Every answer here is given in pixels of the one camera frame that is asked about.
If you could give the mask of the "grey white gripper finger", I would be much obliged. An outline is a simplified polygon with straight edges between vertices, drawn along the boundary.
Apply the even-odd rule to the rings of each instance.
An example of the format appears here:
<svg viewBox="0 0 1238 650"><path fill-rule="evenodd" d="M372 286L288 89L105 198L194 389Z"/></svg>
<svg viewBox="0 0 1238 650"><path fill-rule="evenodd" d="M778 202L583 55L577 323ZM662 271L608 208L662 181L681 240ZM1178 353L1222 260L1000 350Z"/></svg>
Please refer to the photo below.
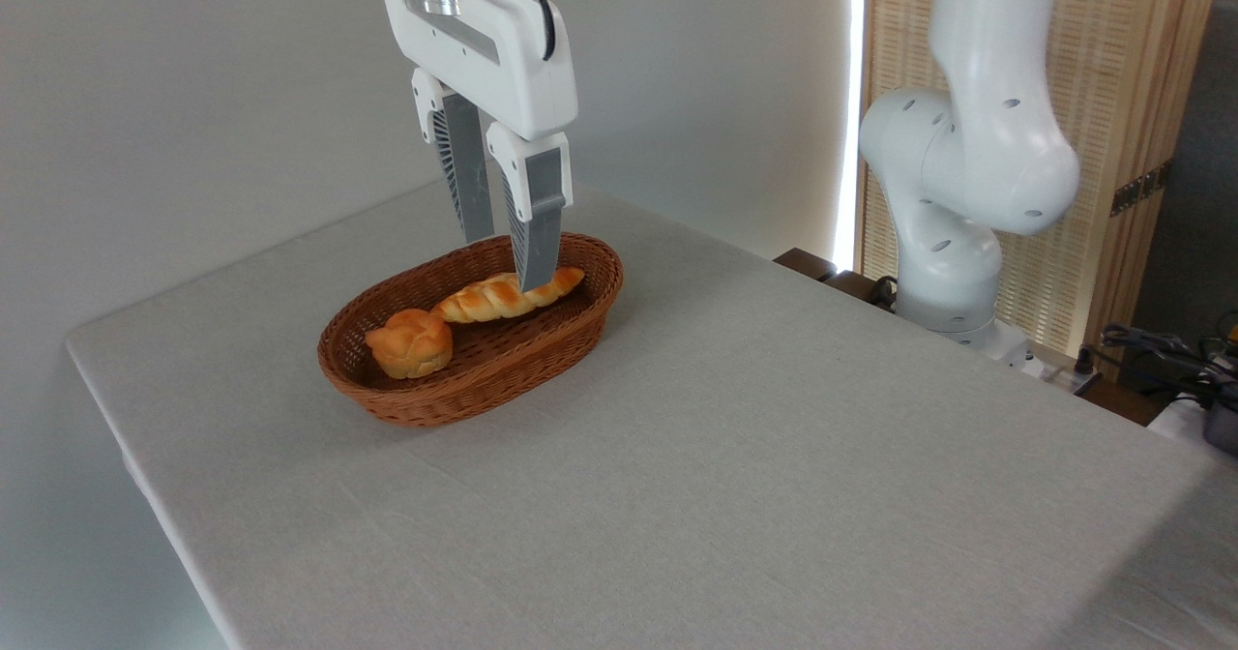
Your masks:
<svg viewBox="0 0 1238 650"><path fill-rule="evenodd" d="M423 141L436 149L453 210L468 244L494 235L479 109L421 68L411 89Z"/></svg>
<svg viewBox="0 0 1238 650"><path fill-rule="evenodd" d="M558 265L562 210L574 204L569 139L555 132L526 140L491 124L487 149L501 168L520 288L543 287Z"/></svg>

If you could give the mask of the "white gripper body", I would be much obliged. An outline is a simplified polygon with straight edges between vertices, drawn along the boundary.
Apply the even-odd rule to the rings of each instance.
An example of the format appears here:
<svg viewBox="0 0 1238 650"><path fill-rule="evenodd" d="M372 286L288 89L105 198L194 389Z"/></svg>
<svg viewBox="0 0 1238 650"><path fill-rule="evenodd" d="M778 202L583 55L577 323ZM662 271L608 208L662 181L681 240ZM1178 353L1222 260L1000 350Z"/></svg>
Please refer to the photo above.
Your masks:
<svg viewBox="0 0 1238 650"><path fill-rule="evenodd" d="M499 124L534 140L578 116L574 59L556 6L545 54L539 0L384 0L397 47L411 63Z"/></svg>

